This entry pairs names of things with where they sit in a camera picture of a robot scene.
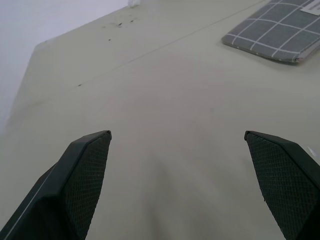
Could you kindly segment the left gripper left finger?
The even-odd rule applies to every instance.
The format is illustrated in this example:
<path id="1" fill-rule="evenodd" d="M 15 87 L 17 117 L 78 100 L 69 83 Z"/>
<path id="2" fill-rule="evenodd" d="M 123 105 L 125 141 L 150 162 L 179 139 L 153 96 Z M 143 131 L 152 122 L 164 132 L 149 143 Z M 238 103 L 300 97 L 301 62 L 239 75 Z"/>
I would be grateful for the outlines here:
<path id="1" fill-rule="evenodd" d="M 112 133 L 69 144 L 0 231 L 2 240 L 84 240 L 103 186 Z"/>

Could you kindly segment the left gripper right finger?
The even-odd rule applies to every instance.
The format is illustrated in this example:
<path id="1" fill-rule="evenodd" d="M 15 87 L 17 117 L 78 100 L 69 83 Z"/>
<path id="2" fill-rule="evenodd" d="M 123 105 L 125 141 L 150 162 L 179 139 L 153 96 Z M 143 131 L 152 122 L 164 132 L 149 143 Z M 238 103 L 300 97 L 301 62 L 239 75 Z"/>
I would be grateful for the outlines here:
<path id="1" fill-rule="evenodd" d="M 261 194 L 287 240 L 320 238 L 320 166 L 297 143 L 246 131 Z"/>

